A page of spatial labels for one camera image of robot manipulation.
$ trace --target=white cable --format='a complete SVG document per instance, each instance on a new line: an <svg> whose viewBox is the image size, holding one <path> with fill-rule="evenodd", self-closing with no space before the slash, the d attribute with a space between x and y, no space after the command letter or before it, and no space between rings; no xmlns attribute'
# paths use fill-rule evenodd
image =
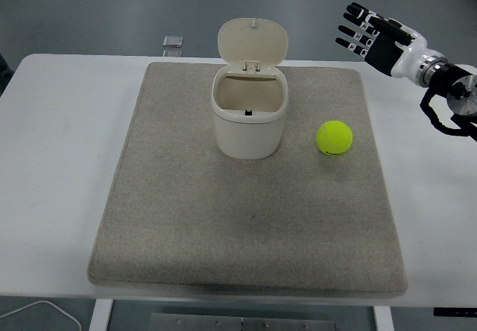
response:
<svg viewBox="0 0 477 331"><path fill-rule="evenodd" d="M56 310L58 310L59 312L61 312L62 314L64 314L65 316L71 318L77 325L78 327L80 328L80 331L81 331L81 324L80 324L80 321L78 321L76 318L74 318L73 316L71 316L68 312L66 312L65 310L61 309L59 306L55 305L54 303L51 303L50 301L47 301L47 300L40 300L40 301L36 301L34 303L30 303L28 304L27 306L23 306L23 307L20 307L19 309L16 309L16 310L13 310L11 312L8 312L7 314L4 314L4 315L0 315L0 319L2 318L6 318L7 316L10 316L10 315L13 315L17 312L20 312L22 310L25 310L27 309L28 307L30 306L33 306L33 305L37 305L39 303L46 303L50 306L53 306Z"/></svg>

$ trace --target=hole in bin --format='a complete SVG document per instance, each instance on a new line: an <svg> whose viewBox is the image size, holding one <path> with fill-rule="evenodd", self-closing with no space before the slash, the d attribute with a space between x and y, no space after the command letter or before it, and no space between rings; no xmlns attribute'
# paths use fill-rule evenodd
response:
<svg viewBox="0 0 477 331"><path fill-rule="evenodd" d="M215 101L223 110L247 115L274 113L283 105L282 84L276 78L225 76L217 86Z"/></svg>

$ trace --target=small object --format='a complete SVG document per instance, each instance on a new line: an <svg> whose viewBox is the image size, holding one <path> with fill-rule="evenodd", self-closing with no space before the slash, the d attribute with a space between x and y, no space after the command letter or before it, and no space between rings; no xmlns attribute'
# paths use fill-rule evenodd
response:
<svg viewBox="0 0 477 331"><path fill-rule="evenodd" d="M337 156L348 151L353 143L353 132L341 121L327 121L316 133L316 144L321 152Z"/></svg>
<svg viewBox="0 0 477 331"><path fill-rule="evenodd" d="M180 48L182 46L182 37L177 35L168 35L164 38L164 43L162 46L167 46L171 48Z"/></svg>
<svg viewBox="0 0 477 331"><path fill-rule="evenodd" d="M182 57L182 51L180 50L164 50L163 57Z"/></svg>

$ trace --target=robot finger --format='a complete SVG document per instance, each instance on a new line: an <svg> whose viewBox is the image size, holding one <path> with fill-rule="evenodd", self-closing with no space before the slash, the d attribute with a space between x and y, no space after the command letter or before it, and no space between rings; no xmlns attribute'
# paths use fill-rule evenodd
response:
<svg viewBox="0 0 477 331"><path fill-rule="evenodd" d="M352 22L354 25L359 26L363 31L372 35L373 37L377 37L379 35L379 31L373 28L371 24L366 23L364 20L360 20L349 13L343 14L343 17L348 21Z"/></svg>
<svg viewBox="0 0 477 331"><path fill-rule="evenodd" d="M348 42L342 38L336 38L335 41L345 47L346 49L352 51L353 53L359 55L360 57L366 57L367 54L367 49L362 48L359 45L353 44L352 42Z"/></svg>
<svg viewBox="0 0 477 331"><path fill-rule="evenodd" d="M344 25L340 25L338 27L338 30L341 33L345 33L346 35L352 37L354 40L358 40L362 45L365 45L368 48L370 48L372 44L374 43L373 39L367 37L366 35L356 33L354 30L349 29L348 27L345 27Z"/></svg>
<svg viewBox="0 0 477 331"><path fill-rule="evenodd" d="M350 13L352 16L355 16L358 19L368 21L370 17L375 16L376 18L379 19L384 19L382 16L380 16L378 13L375 13L371 10L368 10L367 8L363 7L362 5L358 3L351 3L350 5L347 6L346 10L348 13Z"/></svg>

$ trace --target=white trash can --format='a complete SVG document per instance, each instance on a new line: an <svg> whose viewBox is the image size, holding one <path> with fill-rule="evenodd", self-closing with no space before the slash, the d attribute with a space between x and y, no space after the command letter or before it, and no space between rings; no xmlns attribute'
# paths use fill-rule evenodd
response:
<svg viewBox="0 0 477 331"><path fill-rule="evenodd" d="M227 155L243 160L270 156L285 126L288 86L280 64L288 36L265 19L231 20L218 32L218 50L229 65L212 86L215 140Z"/></svg>

